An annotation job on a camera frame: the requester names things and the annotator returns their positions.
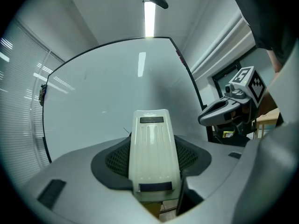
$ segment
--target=person's arm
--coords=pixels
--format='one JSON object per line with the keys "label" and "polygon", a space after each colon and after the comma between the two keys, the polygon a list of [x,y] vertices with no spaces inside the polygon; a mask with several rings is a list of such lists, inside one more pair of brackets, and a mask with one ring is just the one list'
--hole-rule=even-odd
{"label": "person's arm", "polygon": [[[274,78],[272,80],[272,82],[275,80],[275,78],[277,77],[277,75],[279,74],[281,68],[282,68],[282,65],[281,63],[278,61],[278,59],[276,58],[274,52],[272,50],[267,50],[267,53],[269,55],[269,58],[271,60],[271,63],[272,63],[272,66],[273,66],[273,69],[275,71],[275,75],[274,75]],[[258,109],[258,117],[263,115],[263,114],[266,114],[268,113],[269,111],[271,110],[274,110],[277,108],[277,105],[275,104],[272,96],[270,95],[270,93],[268,92],[268,90],[266,90],[266,93],[262,99],[262,102],[259,106],[259,109]]]}

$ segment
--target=ceiling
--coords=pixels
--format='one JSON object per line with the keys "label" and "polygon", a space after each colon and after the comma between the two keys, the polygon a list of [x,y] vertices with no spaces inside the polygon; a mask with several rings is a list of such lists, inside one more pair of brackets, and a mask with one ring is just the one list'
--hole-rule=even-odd
{"label": "ceiling", "polygon": [[[77,17],[98,44],[143,37],[144,0],[68,0],[76,7]],[[183,50],[199,22],[205,0],[167,0],[169,8],[156,7],[155,36],[171,37]]]}

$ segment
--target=wooden table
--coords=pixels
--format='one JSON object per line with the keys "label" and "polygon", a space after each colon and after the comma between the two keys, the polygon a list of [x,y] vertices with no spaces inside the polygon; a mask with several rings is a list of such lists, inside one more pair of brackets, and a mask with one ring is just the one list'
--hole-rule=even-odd
{"label": "wooden table", "polygon": [[265,125],[275,125],[279,116],[279,109],[272,110],[256,119],[256,138],[258,137],[258,130],[262,125],[262,137]]}

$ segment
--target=whiteboard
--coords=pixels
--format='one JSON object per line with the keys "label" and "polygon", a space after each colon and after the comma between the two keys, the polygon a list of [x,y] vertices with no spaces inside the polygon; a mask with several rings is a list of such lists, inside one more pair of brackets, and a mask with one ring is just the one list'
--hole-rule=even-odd
{"label": "whiteboard", "polygon": [[169,38],[115,42],[49,75],[43,127],[50,158],[128,136],[135,110],[167,109],[173,133],[207,140],[192,80]]}

